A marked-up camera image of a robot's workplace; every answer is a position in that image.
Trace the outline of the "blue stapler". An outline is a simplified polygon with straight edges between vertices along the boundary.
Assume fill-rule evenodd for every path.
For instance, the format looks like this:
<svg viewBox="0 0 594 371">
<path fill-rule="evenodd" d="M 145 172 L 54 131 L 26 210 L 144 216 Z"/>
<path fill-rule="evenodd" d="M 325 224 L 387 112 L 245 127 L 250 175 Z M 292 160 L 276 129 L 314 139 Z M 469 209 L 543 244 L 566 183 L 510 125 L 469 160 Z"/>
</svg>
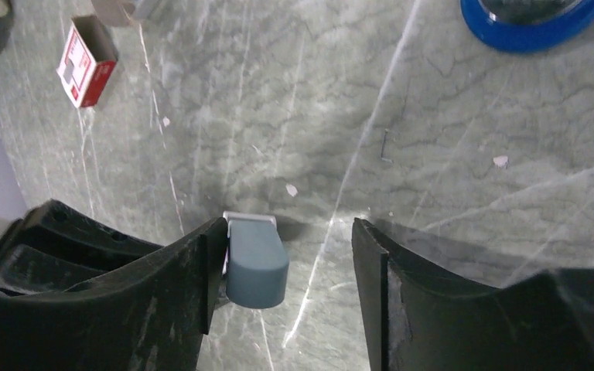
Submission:
<svg viewBox="0 0 594 371">
<path fill-rule="evenodd" d="M 554 48 L 594 23 L 594 0 L 461 0 L 469 31 L 483 44 L 506 53 Z"/>
</svg>

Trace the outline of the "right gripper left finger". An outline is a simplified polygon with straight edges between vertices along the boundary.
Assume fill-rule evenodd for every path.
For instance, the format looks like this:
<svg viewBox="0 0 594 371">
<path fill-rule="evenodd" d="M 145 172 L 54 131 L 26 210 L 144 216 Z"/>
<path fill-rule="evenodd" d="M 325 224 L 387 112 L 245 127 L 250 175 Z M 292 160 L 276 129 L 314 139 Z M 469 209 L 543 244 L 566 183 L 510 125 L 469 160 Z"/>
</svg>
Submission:
<svg viewBox="0 0 594 371">
<path fill-rule="evenodd" d="M 167 246 L 57 200 L 0 218 L 0 370 L 195 370 L 227 222 Z"/>
</svg>

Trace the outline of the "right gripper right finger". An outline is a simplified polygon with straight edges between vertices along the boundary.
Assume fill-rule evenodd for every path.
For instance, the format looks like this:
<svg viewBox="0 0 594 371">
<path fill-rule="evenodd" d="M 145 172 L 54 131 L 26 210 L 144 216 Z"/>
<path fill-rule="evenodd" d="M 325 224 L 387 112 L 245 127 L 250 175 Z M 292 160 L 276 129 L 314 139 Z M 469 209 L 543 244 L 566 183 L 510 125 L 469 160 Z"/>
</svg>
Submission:
<svg viewBox="0 0 594 371">
<path fill-rule="evenodd" d="M 352 250 L 373 370 L 594 370 L 594 268 L 495 288 L 363 219 L 353 221 Z"/>
</svg>

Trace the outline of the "red white staple box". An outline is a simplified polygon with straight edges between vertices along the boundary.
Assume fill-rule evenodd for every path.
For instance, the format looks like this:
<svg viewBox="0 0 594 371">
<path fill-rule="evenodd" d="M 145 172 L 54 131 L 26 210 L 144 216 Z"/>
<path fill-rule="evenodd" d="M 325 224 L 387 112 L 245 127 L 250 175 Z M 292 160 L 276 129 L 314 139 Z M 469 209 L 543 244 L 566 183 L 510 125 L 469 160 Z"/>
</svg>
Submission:
<svg viewBox="0 0 594 371">
<path fill-rule="evenodd" d="M 99 101 L 118 62 L 118 54 L 105 25 L 95 15 L 71 19 L 56 72 L 75 108 Z"/>
</svg>

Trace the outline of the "staple tray with staples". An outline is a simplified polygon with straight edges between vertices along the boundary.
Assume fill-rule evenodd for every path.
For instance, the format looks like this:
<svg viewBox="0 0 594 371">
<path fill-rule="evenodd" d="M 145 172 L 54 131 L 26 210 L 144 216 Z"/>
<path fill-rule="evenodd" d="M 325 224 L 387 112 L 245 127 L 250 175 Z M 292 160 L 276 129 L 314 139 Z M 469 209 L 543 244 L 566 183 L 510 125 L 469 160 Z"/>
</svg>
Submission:
<svg viewBox="0 0 594 371">
<path fill-rule="evenodd" d="M 161 0 L 91 0 L 94 14 L 106 26 L 126 27 L 148 19 Z"/>
</svg>

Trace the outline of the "light blue eraser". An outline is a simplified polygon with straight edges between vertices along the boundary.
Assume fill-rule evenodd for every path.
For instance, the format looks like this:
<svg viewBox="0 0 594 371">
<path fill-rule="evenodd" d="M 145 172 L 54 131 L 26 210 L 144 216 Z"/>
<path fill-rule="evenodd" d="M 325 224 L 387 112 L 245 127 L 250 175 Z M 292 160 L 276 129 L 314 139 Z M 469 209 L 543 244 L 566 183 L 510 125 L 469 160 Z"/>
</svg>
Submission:
<svg viewBox="0 0 594 371">
<path fill-rule="evenodd" d="M 226 295 L 236 305 L 268 309 L 285 299 L 289 257 L 270 215 L 226 211 Z"/>
</svg>

